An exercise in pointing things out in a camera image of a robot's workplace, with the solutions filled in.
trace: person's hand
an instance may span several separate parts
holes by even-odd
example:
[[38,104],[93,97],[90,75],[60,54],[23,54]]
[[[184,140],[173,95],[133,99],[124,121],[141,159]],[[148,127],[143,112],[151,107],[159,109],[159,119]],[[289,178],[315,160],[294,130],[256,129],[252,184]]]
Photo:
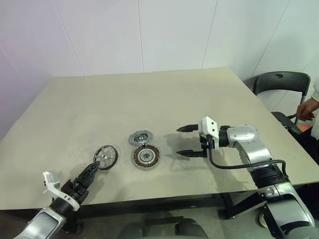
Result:
[[312,120],[315,116],[313,111],[319,108],[319,102],[313,98],[303,102],[297,108],[297,118],[303,121]]

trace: black chair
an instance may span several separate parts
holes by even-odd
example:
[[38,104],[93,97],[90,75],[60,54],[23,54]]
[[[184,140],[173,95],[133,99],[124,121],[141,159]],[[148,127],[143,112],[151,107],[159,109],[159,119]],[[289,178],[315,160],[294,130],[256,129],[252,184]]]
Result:
[[[255,80],[253,88],[253,93],[255,95],[269,90],[297,91],[302,93],[300,104],[304,102],[310,84],[309,75],[289,71],[268,72],[253,77],[253,80]],[[292,136],[296,137],[301,133],[301,130],[296,125],[298,121],[296,114],[292,116],[285,116],[281,112],[272,112],[272,114],[285,128],[287,128]],[[295,117],[295,123],[291,122],[291,119]]]

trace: table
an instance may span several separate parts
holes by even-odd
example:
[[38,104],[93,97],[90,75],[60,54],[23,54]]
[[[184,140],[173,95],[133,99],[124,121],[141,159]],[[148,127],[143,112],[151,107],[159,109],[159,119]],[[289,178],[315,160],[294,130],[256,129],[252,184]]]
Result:
[[[48,206],[42,172],[63,184],[107,144],[116,165],[99,171],[84,204],[122,202],[256,189],[246,169],[221,170],[206,158],[175,154],[200,149],[197,132],[176,129],[204,116],[219,125],[252,124],[275,159],[287,162],[293,184],[319,181],[319,167],[252,92],[227,68],[52,79],[0,143],[0,209]],[[131,162],[137,130],[154,134],[159,165]],[[215,151],[217,163],[240,164],[236,149]]]

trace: metal disc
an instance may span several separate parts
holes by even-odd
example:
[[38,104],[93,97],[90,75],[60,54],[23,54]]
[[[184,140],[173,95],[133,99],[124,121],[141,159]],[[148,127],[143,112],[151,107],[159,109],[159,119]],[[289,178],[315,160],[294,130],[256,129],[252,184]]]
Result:
[[118,152],[111,145],[100,147],[94,154],[93,162],[100,161],[99,169],[112,168],[118,160]]
[[136,131],[129,137],[129,143],[133,146],[140,146],[150,142],[153,139],[153,134],[147,130]]
[[138,147],[133,152],[134,165],[142,170],[153,169],[158,165],[160,159],[160,151],[152,145],[146,144]]

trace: chair backrest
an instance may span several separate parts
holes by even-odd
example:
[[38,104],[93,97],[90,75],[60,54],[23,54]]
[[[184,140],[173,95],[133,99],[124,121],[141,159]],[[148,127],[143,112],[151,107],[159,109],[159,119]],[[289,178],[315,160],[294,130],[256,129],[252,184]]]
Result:
[[255,76],[253,93],[258,95],[269,90],[289,90],[302,92],[303,97],[308,92],[309,75],[300,72],[275,71]]

